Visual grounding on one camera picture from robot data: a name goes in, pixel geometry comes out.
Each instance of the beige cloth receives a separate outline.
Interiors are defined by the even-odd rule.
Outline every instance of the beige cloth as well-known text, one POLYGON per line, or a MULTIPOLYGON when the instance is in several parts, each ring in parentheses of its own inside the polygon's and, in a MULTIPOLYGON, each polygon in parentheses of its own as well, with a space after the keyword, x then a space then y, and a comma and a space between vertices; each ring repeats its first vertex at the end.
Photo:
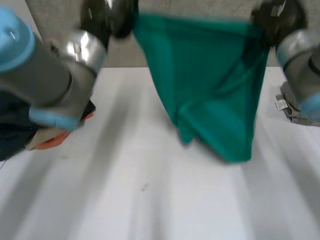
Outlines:
POLYGON ((58 128, 46 128, 46 129, 39 129, 36 134, 33 136, 31 141, 25 145, 25 149, 32 150, 39 144, 42 144, 46 141, 49 141, 60 134, 65 133, 66 131, 58 129, 58 128))

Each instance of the teal fabric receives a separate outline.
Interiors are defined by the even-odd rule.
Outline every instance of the teal fabric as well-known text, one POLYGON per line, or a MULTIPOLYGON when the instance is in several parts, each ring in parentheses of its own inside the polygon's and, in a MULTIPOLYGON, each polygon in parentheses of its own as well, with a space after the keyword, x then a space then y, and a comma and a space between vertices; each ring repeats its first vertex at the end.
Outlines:
POLYGON ((262 31, 141 13, 134 34, 183 142, 199 138, 230 163, 249 160, 269 53, 260 47, 262 31))

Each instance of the gray cloth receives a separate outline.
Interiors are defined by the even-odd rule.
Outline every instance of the gray cloth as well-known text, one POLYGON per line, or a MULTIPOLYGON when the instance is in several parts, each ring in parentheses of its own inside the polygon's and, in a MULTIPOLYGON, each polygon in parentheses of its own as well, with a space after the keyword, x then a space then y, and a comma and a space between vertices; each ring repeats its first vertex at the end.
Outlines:
POLYGON ((299 104, 296 100, 294 93, 292 92, 288 81, 286 81, 280 88, 281 94, 276 96, 276 99, 286 100, 288 107, 283 109, 286 117, 295 124, 305 125, 305 126, 318 126, 320 127, 320 122, 310 122, 305 115, 300 112, 299 104))

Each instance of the white tabletop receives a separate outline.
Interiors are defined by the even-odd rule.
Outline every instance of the white tabletop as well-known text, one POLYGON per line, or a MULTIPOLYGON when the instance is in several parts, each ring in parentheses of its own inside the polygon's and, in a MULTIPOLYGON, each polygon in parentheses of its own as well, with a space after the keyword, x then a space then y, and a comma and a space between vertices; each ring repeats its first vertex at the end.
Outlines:
POLYGON ((320 130, 289 123, 268 68, 251 161, 180 144, 147 68, 108 68, 95 116, 0 170, 0 240, 318 240, 320 130))

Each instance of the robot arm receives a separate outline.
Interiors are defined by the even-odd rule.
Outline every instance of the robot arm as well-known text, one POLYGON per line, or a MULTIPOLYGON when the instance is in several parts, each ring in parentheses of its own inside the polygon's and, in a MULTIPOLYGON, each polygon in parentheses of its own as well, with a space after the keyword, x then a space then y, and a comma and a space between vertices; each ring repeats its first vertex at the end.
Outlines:
POLYGON ((57 57, 12 11, 0 7, 0 89, 29 102, 33 122, 76 129, 110 37, 131 33, 137 9, 138 0, 85 0, 80 24, 62 41, 57 57))
POLYGON ((320 35, 308 28, 300 0, 266 0, 252 18, 264 30, 263 44, 276 48, 301 112, 319 121, 320 35))

